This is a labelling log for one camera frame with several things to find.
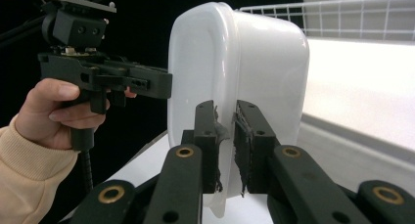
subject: white wire rack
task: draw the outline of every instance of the white wire rack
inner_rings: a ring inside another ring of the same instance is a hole
[[[239,11],[294,22],[311,37],[415,41],[415,0],[334,0]]]

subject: white plastic container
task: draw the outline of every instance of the white plastic container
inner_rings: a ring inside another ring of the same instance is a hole
[[[231,136],[220,145],[222,193],[204,195],[216,216],[227,197],[239,194],[233,171],[233,113],[236,101],[257,105],[282,144],[295,145],[300,128],[308,70],[308,44],[293,23],[232,10],[224,3],[193,8],[173,25],[168,71],[173,74],[168,100],[170,147],[180,145],[183,130],[194,129],[196,105],[213,100],[218,121]]]

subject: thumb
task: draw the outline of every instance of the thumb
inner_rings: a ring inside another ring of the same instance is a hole
[[[79,87],[74,84],[46,78],[29,91],[23,107],[30,112],[49,112],[57,106],[57,102],[75,100],[79,93]]]

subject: finger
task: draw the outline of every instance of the finger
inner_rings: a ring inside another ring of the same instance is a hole
[[[105,119],[106,116],[104,114],[96,114],[87,118],[61,121],[61,124],[76,129],[98,128],[98,126],[104,123]]]
[[[52,110],[57,102],[76,99],[79,93],[79,87],[74,84],[46,78],[29,91],[23,106],[32,112],[45,112]]]
[[[110,107],[110,101],[107,100],[106,108]],[[91,111],[90,102],[85,102],[65,109],[54,110],[49,114],[49,118],[53,121],[73,121],[81,120],[97,115]]]
[[[131,92],[131,89],[130,89],[129,86],[127,86],[127,89],[124,91],[124,93],[125,93],[125,97],[127,97],[127,98],[137,97],[137,94]]]

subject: beige sleeve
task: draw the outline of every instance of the beige sleeve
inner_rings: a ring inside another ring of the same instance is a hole
[[[0,223],[38,223],[77,153],[40,147],[22,137],[14,122],[0,129]]]

